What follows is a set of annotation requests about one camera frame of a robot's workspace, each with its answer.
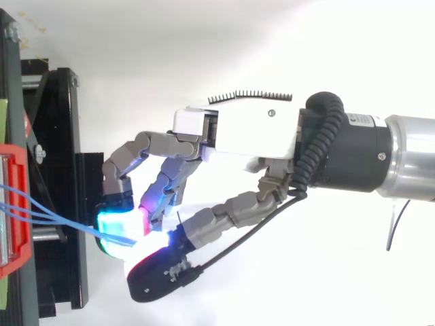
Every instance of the black metal frame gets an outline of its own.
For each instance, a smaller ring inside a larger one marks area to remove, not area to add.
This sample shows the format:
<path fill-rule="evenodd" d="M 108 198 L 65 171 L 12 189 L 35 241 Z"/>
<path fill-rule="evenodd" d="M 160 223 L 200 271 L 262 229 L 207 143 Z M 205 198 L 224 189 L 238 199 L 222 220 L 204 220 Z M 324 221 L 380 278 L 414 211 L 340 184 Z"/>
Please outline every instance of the black metal frame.
<path fill-rule="evenodd" d="M 75 74 L 68 68 L 49 71 L 40 60 L 20 62 L 18 43 L 5 35 L 13 21 L 0 10 L 0 98 L 9 100 L 7 142 L 28 148 L 32 197 L 65 218 L 92 225 L 102 196 L 103 154 L 80 153 Z M 42 75 L 39 87 L 23 90 L 22 72 Z M 28 135 L 24 109 L 31 123 Z M 47 153 L 41 164 L 36 145 Z M 88 302 L 85 235 L 65 226 L 57 233 L 60 240 L 35 242 L 34 256 L 9 275 L 0 325 L 36 326 L 38 318 L 56 316 L 55 303 L 71 302 L 72 309 L 79 309 Z"/>
<path fill-rule="evenodd" d="M 23 91 L 33 122 L 27 137 L 31 195 L 59 215 L 90 225 L 90 213 L 102 195 L 103 154 L 80 153 L 74 78 L 71 69 L 47 70 L 38 89 Z M 42 164 L 33 153 L 38 144 L 47 153 Z M 58 233 L 60 241 L 35 243 L 40 318 L 56 316 L 55 303 L 71 302 L 72 309 L 80 309 L 88 302 L 85 235 L 67 227 Z"/>
<path fill-rule="evenodd" d="M 26 147 L 22 99 L 20 48 L 5 35 L 13 22 L 0 9 L 0 98 L 8 100 L 6 142 Z M 0 325 L 37 326 L 37 287 L 34 257 L 8 276 L 7 308 L 0 310 Z"/>

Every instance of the red clamp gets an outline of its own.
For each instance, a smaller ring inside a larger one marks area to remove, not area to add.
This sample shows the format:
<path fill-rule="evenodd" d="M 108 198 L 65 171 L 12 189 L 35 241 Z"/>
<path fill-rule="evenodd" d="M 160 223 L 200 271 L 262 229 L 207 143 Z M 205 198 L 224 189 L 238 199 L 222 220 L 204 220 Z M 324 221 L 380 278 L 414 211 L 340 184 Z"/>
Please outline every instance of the red clamp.
<path fill-rule="evenodd" d="M 0 144 L 0 160 L 3 160 L 3 184 L 27 193 L 29 185 L 26 149 L 16 145 Z M 4 194 L 6 204 L 29 209 L 29 201 L 26 198 L 7 190 L 4 190 Z M 11 210 L 11 212 L 29 218 L 27 213 L 15 210 Z M 3 222 L 5 222 L 5 231 L 3 231 L 3 236 L 0 234 L 0 245 L 3 247 L 0 252 L 0 254 L 3 253 L 3 257 L 0 257 L 0 278 L 19 269 L 32 256 L 30 224 L 8 216 L 3 219 Z"/>

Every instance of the green tape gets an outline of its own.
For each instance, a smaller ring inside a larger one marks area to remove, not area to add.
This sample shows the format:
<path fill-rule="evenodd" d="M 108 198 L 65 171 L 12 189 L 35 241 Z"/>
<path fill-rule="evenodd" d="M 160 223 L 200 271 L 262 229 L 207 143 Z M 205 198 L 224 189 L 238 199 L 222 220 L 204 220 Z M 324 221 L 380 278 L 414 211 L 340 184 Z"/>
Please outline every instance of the green tape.
<path fill-rule="evenodd" d="M 5 143 L 7 100 L 0 99 L 0 143 Z M 7 304 L 7 276 L 0 279 L 0 310 L 5 310 Z"/>
<path fill-rule="evenodd" d="M 0 310 L 6 310 L 7 304 L 7 276 L 0 279 Z"/>
<path fill-rule="evenodd" d="M 7 100 L 0 99 L 0 144 L 5 143 Z"/>

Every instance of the robotic hand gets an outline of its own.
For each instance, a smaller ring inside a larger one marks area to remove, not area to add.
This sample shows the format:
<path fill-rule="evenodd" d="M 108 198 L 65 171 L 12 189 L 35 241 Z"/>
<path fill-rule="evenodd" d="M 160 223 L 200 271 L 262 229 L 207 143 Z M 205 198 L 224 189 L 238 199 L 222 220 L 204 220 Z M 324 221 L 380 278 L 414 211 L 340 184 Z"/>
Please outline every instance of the robotic hand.
<path fill-rule="evenodd" d="M 291 100 L 288 94 L 265 92 L 209 98 L 209 105 L 179 110 L 171 132 L 141 132 L 104 163 L 98 227 L 108 231 L 140 212 L 142 235 L 147 225 L 155 231 L 138 241 L 131 249 L 135 258 L 126 264 L 134 300 L 157 300 L 191 283 L 283 209 L 305 199 L 308 186 L 435 199 L 434 120 L 345 114 L 340 98 L 328 92 L 310 97 L 306 109 L 293 108 Z M 127 174 L 149 155 L 167 159 L 135 209 Z M 258 192 L 203 209 L 157 236 L 165 210 L 181 204 L 186 180 L 202 161 L 266 172 Z M 288 196 L 292 199 L 285 202 Z M 192 267 L 186 259 L 222 232 L 248 225 L 256 226 L 206 264 Z"/>

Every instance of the silver cylinder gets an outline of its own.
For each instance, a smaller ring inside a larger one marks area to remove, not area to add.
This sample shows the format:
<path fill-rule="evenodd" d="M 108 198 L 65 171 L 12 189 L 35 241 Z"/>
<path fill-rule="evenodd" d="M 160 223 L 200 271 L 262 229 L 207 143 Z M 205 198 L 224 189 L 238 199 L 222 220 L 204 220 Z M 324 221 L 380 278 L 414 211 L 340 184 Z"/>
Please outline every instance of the silver cylinder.
<path fill-rule="evenodd" d="M 435 199 L 435 120 L 392 115 L 386 120 L 392 153 L 382 197 Z"/>
<path fill-rule="evenodd" d="M 40 227 L 33 228 L 33 241 L 53 241 L 59 240 L 59 234 L 57 233 L 56 227 Z"/>

